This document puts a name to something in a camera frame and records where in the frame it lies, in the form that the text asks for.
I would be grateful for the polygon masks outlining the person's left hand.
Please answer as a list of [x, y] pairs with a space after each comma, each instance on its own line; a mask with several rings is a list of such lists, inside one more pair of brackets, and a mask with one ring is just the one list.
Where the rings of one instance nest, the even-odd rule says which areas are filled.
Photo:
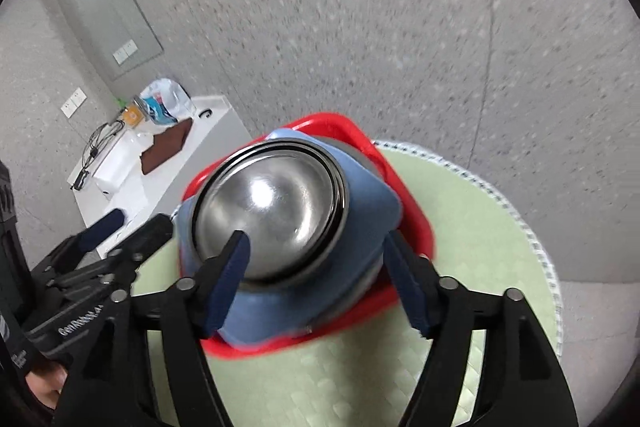
[[54, 410], [58, 405], [66, 377], [67, 371], [62, 365], [44, 360], [26, 375], [26, 384], [45, 407]]

